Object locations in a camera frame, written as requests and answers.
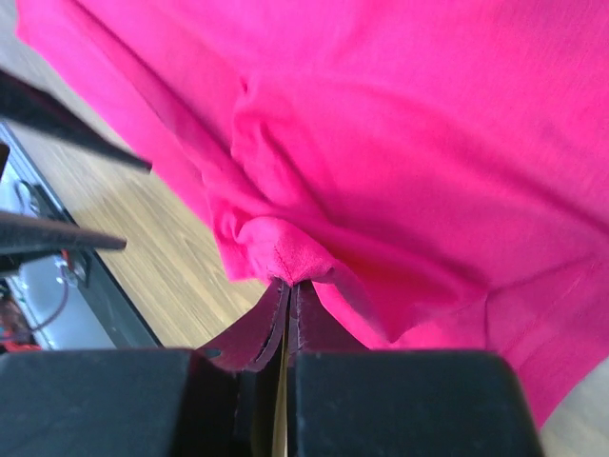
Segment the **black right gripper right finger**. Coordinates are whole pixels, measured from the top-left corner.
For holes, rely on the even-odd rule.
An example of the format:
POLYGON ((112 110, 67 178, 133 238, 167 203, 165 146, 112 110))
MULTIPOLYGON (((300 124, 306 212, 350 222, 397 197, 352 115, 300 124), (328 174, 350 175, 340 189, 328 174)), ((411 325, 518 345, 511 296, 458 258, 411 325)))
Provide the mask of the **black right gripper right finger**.
POLYGON ((365 348, 310 282, 291 290, 289 307, 289 455, 542 455, 521 385, 498 355, 365 348))

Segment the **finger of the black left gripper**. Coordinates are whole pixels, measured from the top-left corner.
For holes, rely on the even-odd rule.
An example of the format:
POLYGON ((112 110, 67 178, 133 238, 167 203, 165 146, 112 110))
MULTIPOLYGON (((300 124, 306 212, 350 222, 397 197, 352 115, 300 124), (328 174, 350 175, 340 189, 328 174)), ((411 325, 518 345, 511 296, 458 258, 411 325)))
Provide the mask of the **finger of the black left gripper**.
POLYGON ((50 93, 1 70, 1 118, 63 140, 122 165, 150 172, 152 164, 102 137, 50 93))
POLYGON ((76 225, 1 212, 1 254, 31 254, 75 249, 121 250, 127 241, 76 225))

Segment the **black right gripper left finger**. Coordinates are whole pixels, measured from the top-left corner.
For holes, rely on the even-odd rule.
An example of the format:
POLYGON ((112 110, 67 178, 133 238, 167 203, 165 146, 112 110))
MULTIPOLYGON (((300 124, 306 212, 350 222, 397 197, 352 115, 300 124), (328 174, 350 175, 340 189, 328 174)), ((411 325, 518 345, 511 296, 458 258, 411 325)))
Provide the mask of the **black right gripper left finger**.
POLYGON ((1 358, 5 456, 284 456, 285 321, 274 281, 198 349, 10 352, 1 358))

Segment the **pink t shirt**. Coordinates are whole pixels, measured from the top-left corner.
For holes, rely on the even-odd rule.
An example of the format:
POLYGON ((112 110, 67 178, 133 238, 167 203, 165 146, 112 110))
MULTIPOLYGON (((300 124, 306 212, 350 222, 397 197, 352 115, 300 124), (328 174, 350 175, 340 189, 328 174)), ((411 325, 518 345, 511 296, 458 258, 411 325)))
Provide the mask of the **pink t shirt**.
POLYGON ((608 355, 604 1, 21 1, 212 230, 370 348, 487 348, 538 423, 608 355))

